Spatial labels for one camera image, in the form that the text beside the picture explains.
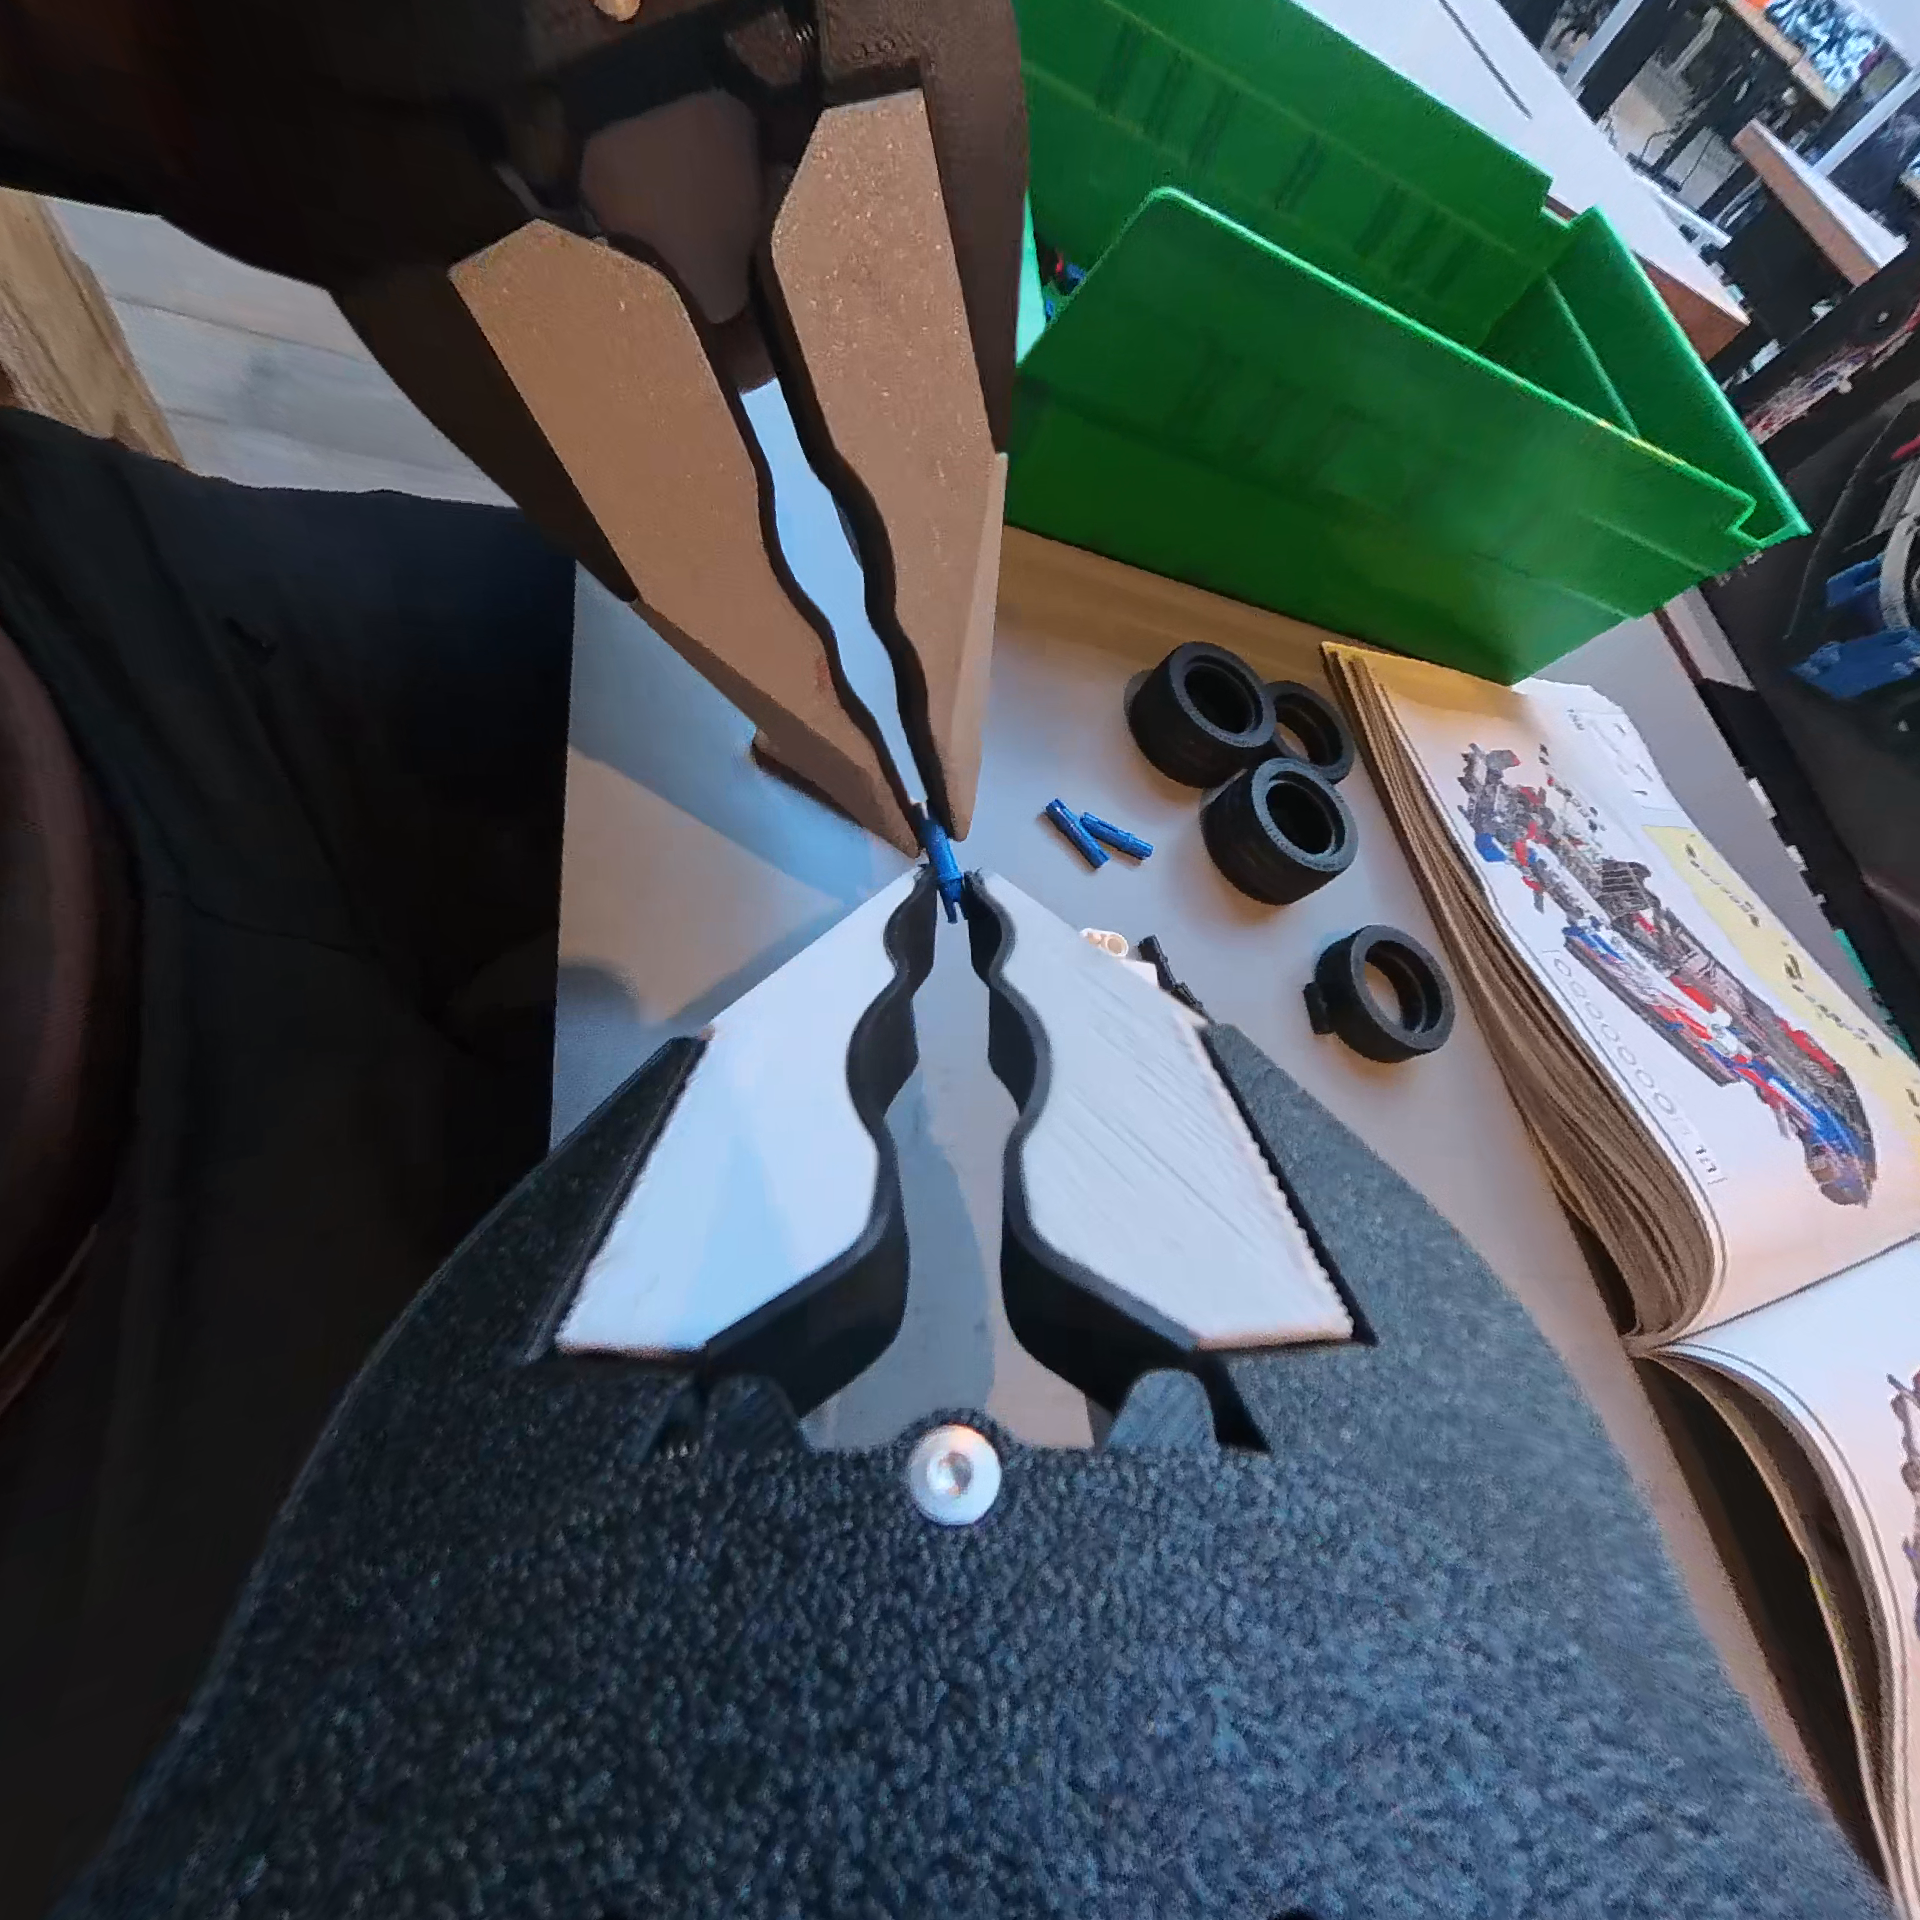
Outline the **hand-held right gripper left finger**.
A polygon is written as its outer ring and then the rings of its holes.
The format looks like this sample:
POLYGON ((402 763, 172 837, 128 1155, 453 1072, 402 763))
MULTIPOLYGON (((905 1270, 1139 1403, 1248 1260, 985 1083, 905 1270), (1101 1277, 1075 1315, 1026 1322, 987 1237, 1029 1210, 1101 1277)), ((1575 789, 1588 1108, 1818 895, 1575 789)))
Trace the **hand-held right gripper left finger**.
POLYGON ((832 1399, 900 1331, 887 1114, 918 1066, 934 877, 900 876, 726 1007, 559 1315, 559 1353, 832 1399))

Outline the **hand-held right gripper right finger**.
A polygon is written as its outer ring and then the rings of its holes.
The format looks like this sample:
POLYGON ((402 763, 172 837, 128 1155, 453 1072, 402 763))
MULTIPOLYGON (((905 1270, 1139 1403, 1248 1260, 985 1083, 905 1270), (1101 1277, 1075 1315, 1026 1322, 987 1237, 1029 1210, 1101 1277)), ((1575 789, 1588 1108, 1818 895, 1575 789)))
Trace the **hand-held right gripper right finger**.
POLYGON ((1242 1411, 1233 1363, 1355 1337, 1355 1309, 1161 971, 1004 876, 967 876, 987 1061, 1015 1104, 1000 1286, 1012 1331, 1104 1411, 1180 1374, 1242 1411))

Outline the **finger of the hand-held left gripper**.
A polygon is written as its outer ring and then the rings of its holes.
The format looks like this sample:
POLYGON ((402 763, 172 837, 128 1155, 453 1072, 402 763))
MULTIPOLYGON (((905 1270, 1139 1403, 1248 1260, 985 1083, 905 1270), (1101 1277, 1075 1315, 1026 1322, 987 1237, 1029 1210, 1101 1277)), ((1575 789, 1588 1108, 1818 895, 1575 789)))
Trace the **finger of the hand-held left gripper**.
POLYGON ((634 607, 763 750, 903 853, 877 728, 843 701, 827 620, 779 553, 774 486, 678 284, 548 221, 447 281, 634 588, 634 607))
POLYGON ((825 107, 758 257, 796 431, 851 540, 923 807, 969 835, 995 635, 995 448, 919 92, 825 107))

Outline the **black toy tire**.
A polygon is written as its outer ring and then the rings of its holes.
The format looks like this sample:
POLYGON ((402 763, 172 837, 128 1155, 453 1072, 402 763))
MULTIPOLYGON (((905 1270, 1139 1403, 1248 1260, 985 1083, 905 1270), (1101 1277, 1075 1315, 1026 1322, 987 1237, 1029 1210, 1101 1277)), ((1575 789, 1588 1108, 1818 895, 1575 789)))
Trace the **black toy tire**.
POLYGON ((1308 763, 1319 777, 1340 784, 1355 760, 1355 742, 1342 707, 1310 684, 1266 682, 1273 726, 1269 750, 1308 763))
POLYGON ((1143 675, 1125 726, 1168 780, 1211 789, 1271 756, 1278 709, 1268 682, 1242 655, 1187 639, 1143 675))
POLYGON ((1435 956, 1392 923, 1365 923, 1323 948, 1304 983, 1311 1029, 1359 1058, 1427 1058, 1456 1022, 1451 981, 1435 956))
POLYGON ((1233 773, 1202 803, 1200 821, 1213 868, 1269 906, 1326 887, 1352 868, 1359 843, 1338 785, 1286 756, 1233 773))

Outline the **green plastic bin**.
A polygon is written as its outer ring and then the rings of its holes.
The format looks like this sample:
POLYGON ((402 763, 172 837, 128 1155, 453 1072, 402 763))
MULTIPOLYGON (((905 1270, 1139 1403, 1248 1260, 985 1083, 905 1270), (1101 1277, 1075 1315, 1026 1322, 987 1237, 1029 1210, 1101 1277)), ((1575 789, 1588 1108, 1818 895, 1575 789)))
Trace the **green plastic bin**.
POLYGON ((1512 684, 1808 534, 1596 207, 1300 4, 1017 4, 1005 520, 1512 684))

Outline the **toy car instruction booklet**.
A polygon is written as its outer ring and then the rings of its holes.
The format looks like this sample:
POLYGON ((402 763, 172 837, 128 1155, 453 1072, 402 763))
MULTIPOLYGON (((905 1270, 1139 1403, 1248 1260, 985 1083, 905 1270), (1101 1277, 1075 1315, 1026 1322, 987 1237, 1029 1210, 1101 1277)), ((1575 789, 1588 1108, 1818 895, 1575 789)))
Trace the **toy car instruction booklet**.
POLYGON ((1836 1654, 1892 1901, 1918 1899, 1915 1061, 1582 684, 1330 639, 1379 801, 1630 1351, 1738 1437, 1836 1654))

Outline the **person's dark clothing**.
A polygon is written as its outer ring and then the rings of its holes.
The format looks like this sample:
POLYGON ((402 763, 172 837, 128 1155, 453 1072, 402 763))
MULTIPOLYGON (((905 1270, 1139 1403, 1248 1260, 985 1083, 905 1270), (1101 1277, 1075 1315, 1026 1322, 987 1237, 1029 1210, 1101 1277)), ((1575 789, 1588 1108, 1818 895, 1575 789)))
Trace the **person's dark clothing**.
POLYGON ((546 1151, 574 564, 4 410, 4 1915, 546 1151))

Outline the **toy car set box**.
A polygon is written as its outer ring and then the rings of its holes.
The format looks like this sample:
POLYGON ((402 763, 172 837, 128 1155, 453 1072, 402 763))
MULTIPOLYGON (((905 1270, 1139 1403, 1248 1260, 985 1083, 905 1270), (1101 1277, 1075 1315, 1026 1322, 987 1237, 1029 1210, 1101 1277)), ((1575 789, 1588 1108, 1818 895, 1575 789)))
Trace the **toy car set box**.
POLYGON ((1800 536, 1661 612, 1893 1032, 1918 1019, 1915 245, 1733 382, 1800 536))

